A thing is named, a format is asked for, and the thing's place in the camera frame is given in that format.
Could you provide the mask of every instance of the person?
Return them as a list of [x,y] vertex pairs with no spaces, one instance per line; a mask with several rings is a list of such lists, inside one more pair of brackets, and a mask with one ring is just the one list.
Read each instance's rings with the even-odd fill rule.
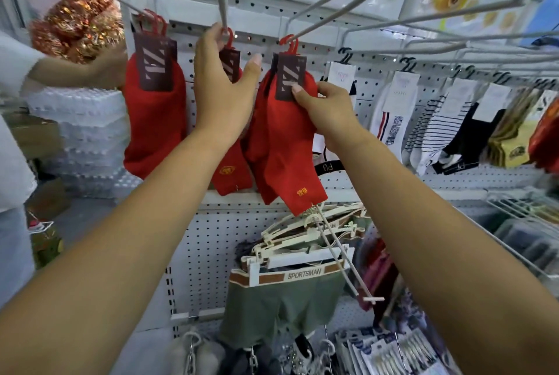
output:
[[[140,320],[213,171],[253,106],[261,56],[231,84],[221,26],[196,45],[196,128],[80,243],[0,312],[0,374],[106,374]],[[346,171],[414,297],[467,374],[551,374],[559,304],[475,223],[362,128],[345,90],[293,87]]]
[[[89,65],[78,65],[45,56],[0,33],[0,92],[18,96],[39,84],[115,88],[124,84],[127,60],[124,43],[103,51]],[[35,271],[24,202],[36,187],[23,153],[0,117],[0,308]]]

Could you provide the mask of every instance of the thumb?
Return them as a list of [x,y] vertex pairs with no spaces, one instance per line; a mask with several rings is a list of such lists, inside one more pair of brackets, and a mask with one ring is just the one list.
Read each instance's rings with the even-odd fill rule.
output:
[[291,86],[291,92],[293,93],[293,96],[295,97],[295,100],[297,100],[299,106],[308,110],[312,104],[312,100],[314,100],[314,97],[311,97],[309,93],[307,93],[299,84],[293,84]]
[[260,78],[262,66],[262,54],[255,54],[251,60],[245,65],[241,79],[235,85],[240,86],[242,89],[254,92],[258,79]]

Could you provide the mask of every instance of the gold embroidered logo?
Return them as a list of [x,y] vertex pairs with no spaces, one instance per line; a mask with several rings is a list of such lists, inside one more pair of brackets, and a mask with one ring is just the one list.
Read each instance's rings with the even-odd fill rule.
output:
[[235,171],[234,166],[224,166],[219,170],[221,175],[230,175]]

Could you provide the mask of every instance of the hand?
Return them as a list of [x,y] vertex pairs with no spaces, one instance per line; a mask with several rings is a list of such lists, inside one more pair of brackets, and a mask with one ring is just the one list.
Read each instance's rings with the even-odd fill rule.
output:
[[231,146],[241,135],[252,112],[262,55],[253,56],[241,79],[233,84],[219,59],[219,52],[224,47],[221,35],[221,24],[214,24],[196,43],[196,130],[209,130]]
[[86,84],[92,88],[119,88],[126,78],[126,43],[121,41],[116,46],[101,50],[97,58],[86,65]]
[[355,117],[347,90],[323,81],[317,86],[324,97],[311,97],[298,84],[291,90],[297,103],[309,113],[317,132],[324,135],[328,149],[339,154],[342,146],[355,144],[363,135],[370,135]]

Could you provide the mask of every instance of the person's left hand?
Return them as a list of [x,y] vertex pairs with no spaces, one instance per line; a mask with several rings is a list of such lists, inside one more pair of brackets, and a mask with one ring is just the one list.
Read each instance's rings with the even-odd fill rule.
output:
[[233,145],[248,122],[260,78],[262,55],[256,54],[232,84],[221,65],[221,24],[214,24],[196,43],[194,96],[196,130],[210,130]]
[[105,89],[122,87],[126,78],[127,62],[128,54],[126,54],[124,41],[101,50],[95,60],[85,67],[88,87]]

